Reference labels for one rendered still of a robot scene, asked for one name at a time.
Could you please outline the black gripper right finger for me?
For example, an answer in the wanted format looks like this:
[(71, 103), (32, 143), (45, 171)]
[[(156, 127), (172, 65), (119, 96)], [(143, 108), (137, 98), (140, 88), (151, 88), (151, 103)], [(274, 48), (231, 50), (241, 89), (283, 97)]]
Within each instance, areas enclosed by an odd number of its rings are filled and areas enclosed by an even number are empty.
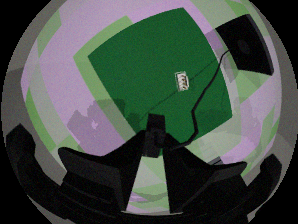
[[(176, 137), (166, 133), (162, 144), (168, 147), (180, 144)], [(170, 214), (184, 212), (182, 208), (194, 200), (206, 186), (214, 181), (225, 180), (243, 172), (247, 167), (246, 161), (233, 164), (209, 165), (204, 160), (194, 156), (188, 148), (182, 147), (168, 151), (162, 149), (166, 189), (168, 189)]]

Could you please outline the green circuit board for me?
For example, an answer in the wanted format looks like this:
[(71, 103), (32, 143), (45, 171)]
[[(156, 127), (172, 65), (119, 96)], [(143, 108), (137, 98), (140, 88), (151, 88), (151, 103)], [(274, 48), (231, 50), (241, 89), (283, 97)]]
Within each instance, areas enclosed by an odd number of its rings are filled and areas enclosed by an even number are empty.
[[(193, 107), (216, 75), (218, 61), (184, 7), (132, 24), (90, 52), (89, 61), (134, 133), (150, 115), (165, 115), (166, 133), (182, 144), (192, 137)], [(196, 111), (202, 137), (231, 119), (220, 69)]]

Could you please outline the black square block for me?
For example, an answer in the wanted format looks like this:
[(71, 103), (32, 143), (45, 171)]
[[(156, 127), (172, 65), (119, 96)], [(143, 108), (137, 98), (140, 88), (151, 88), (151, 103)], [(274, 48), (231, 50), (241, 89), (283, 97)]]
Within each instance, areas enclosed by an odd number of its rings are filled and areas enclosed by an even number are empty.
[(226, 47), (231, 48), (230, 55), (237, 69), (273, 76), (274, 65), (266, 41), (249, 14), (221, 24), (216, 31), (225, 41)]

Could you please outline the black cable with plug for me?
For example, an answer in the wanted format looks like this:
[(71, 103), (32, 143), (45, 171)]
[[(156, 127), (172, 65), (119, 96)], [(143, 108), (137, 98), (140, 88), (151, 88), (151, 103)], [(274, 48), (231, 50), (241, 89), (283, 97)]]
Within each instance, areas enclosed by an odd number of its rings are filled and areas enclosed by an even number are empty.
[[(227, 49), (226, 52), (229, 52), (231, 48)], [(225, 53), (226, 53), (225, 52)], [(222, 53), (221, 60), (223, 55), (225, 53)], [(162, 144), (162, 141), (165, 139), (166, 135), (166, 123), (165, 123), (165, 115), (150, 115), (148, 116), (148, 123), (146, 123), (146, 132), (145, 132), (145, 143), (144, 143), (144, 149), (142, 149), (142, 156), (141, 157), (158, 157), (158, 153), (160, 153), (161, 149), (168, 149), (168, 151), (173, 151), (173, 149), (178, 149), (182, 147), (186, 147), (186, 145), (192, 144), (192, 141), (194, 137), (198, 135), (198, 128), (197, 128), (197, 120), (196, 115), (194, 115), (194, 111), (196, 111), (198, 107), (198, 103), (202, 100), (202, 97), (204, 97), (206, 89), (210, 87), (210, 84), (213, 84), (214, 79), (216, 79), (218, 69), (220, 69), (221, 65), (218, 64), (216, 75), (214, 75), (213, 79), (210, 80), (210, 83), (208, 84), (208, 87), (204, 89), (204, 92), (201, 93), (200, 99), (197, 99), (197, 103), (194, 104), (192, 115), (193, 115), (193, 127), (194, 132), (192, 137), (188, 141), (185, 141), (185, 143), (174, 145), (174, 147), (168, 147), (168, 145)]]

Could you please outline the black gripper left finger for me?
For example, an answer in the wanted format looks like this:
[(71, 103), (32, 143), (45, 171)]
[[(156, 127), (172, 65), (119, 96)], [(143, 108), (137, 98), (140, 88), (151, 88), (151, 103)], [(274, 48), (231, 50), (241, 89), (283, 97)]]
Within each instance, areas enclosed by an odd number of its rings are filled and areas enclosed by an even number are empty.
[(72, 171), (84, 179), (113, 188), (120, 210), (126, 212), (141, 163), (145, 132), (145, 129), (141, 129), (132, 139), (105, 156), (89, 155), (69, 147), (61, 147), (57, 152), (67, 172)]

